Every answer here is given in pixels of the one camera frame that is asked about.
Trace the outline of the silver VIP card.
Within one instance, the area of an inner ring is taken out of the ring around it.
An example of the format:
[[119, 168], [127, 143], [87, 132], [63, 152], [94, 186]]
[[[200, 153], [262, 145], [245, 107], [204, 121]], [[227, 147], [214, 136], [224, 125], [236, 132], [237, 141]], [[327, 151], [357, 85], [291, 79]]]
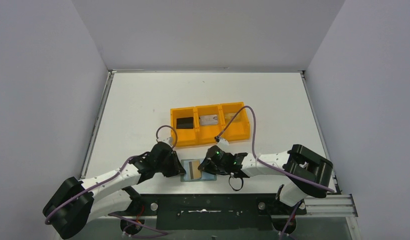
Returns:
[[219, 124], [219, 118], [217, 114], [201, 115], [199, 116], [199, 124], [201, 126], [214, 126]]

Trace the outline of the gold card with stripe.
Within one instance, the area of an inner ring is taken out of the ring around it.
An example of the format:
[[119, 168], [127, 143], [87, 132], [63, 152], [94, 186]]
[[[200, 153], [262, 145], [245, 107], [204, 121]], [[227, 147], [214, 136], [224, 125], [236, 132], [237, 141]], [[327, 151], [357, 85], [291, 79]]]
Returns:
[[236, 122], [240, 122], [241, 119], [241, 114], [239, 113], [238, 115], [236, 115], [235, 112], [228, 112], [224, 114], [224, 119], [226, 123], [229, 123], [232, 120], [232, 123], [236, 123]]

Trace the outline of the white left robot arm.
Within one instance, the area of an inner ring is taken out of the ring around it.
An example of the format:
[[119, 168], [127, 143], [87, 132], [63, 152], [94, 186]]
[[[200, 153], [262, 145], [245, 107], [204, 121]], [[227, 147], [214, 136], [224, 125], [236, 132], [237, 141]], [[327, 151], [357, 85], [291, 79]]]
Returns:
[[142, 206], [135, 185], [152, 179], [156, 173], [166, 178], [183, 176], [177, 153], [166, 142], [151, 151], [130, 156], [121, 167], [92, 178], [67, 178], [42, 210], [45, 224], [51, 225], [63, 240], [74, 237], [92, 220], [129, 207]]

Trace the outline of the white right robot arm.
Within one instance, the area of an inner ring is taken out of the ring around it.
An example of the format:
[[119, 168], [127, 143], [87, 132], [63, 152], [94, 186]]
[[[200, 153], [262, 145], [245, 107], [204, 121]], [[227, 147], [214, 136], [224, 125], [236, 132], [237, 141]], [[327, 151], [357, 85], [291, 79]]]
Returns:
[[289, 179], [279, 190], [278, 200], [293, 207], [305, 197], [325, 198], [335, 190], [330, 187], [333, 163], [309, 148], [294, 144], [290, 150], [262, 154], [230, 153], [218, 145], [207, 150], [198, 170], [232, 178], [284, 175]]

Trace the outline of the green card holder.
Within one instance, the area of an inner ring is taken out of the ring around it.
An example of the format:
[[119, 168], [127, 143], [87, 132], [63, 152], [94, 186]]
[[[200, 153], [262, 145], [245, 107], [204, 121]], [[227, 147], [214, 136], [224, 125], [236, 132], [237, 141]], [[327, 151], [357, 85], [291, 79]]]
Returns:
[[180, 176], [181, 182], [210, 182], [216, 181], [217, 176], [198, 169], [201, 159], [183, 159], [180, 161], [185, 174]]

